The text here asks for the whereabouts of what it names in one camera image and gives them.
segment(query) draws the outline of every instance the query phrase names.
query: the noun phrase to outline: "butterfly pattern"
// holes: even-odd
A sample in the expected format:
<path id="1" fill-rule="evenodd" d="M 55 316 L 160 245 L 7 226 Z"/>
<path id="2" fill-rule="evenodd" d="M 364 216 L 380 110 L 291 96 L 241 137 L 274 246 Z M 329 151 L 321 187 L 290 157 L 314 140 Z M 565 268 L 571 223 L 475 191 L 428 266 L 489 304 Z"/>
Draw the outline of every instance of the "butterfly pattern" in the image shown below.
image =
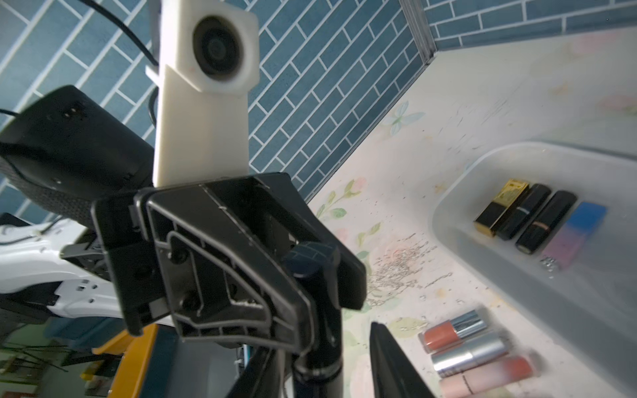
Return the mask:
<path id="1" fill-rule="evenodd" d="M 398 134 L 398 132 L 404 125 L 410 125 L 425 115 L 424 112 L 416 112 L 416 113 L 412 113 L 411 115 L 405 115 L 405 112 L 407 112 L 408 107 L 409 107 L 409 101 L 403 102 L 396 108 L 393 116 L 388 116 L 383 121 L 384 125 L 392 126 L 390 130 L 390 134 L 392 136 L 395 136 L 396 134 Z"/>

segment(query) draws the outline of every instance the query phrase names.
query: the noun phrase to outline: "blue tile wall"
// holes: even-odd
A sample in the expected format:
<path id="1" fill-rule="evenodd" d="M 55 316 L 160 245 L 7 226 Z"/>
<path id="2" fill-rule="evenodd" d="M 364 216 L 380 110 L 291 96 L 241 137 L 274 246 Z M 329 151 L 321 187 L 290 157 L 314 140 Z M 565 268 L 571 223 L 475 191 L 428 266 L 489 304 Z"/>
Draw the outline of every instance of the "blue tile wall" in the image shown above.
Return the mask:
<path id="1" fill-rule="evenodd" d="M 261 80 L 248 96 L 251 172 L 285 171 L 309 199 L 422 70 L 406 19 L 398 0 L 226 1 L 259 18 Z M 147 0 L 98 2 L 150 46 Z M 0 0 L 0 108 L 20 111 L 73 84 L 153 145 L 147 63 L 78 0 Z M 0 115 L 0 125 L 8 120 Z M 0 180 L 0 212 L 51 219 Z"/>
<path id="2" fill-rule="evenodd" d="M 637 24 L 637 0 L 421 1 L 438 50 Z"/>

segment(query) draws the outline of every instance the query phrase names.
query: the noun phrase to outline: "clear plastic tray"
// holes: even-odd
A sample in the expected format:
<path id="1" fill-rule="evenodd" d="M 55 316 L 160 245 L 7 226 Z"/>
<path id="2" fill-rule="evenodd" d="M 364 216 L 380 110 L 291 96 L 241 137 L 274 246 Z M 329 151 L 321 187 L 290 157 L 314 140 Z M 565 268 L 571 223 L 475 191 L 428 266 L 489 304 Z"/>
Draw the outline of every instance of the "clear plastic tray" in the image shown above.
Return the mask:
<path id="1" fill-rule="evenodd" d="M 549 273 L 540 266 L 550 237 L 526 255 L 515 248 L 519 234 L 502 241 L 473 227 L 509 178 L 569 190 L 578 203 L 608 208 L 569 269 Z M 434 237 L 461 264 L 630 396 L 637 396 L 636 228 L 637 162 L 542 142 L 503 146 L 478 159 L 430 219 Z"/>

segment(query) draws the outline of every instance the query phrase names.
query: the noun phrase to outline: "white table surface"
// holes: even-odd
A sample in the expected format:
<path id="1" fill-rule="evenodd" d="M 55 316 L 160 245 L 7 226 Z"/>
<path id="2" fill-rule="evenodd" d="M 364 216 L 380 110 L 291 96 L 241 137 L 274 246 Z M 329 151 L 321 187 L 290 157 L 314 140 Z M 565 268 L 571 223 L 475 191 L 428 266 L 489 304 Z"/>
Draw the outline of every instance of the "white table surface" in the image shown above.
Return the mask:
<path id="1" fill-rule="evenodd" d="M 417 333 L 479 307 L 541 370 L 481 396 L 625 396 L 438 248 L 427 221 L 468 165 L 508 143 L 544 139 L 636 155 L 636 71 L 635 28 L 436 56 L 310 203 L 316 213 L 324 206 L 319 218 L 371 271 L 365 308 L 345 312 L 346 397 L 373 397 L 372 321 L 389 326 L 441 396 Z"/>

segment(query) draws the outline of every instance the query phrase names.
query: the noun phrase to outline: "camera lens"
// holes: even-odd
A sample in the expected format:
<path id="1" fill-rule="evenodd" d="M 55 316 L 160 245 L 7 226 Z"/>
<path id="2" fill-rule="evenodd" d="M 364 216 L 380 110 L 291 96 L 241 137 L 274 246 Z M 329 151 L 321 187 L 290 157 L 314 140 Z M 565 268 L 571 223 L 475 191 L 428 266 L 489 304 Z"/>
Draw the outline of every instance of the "camera lens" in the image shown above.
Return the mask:
<path id="1" fill-rule="evenodd" d="M 238 39 L 228 24 L 218 18 L 208 17 L 197 25 L 193 46 L 199 67 L 212 78 L 231 76 L 239 66 Z"/>

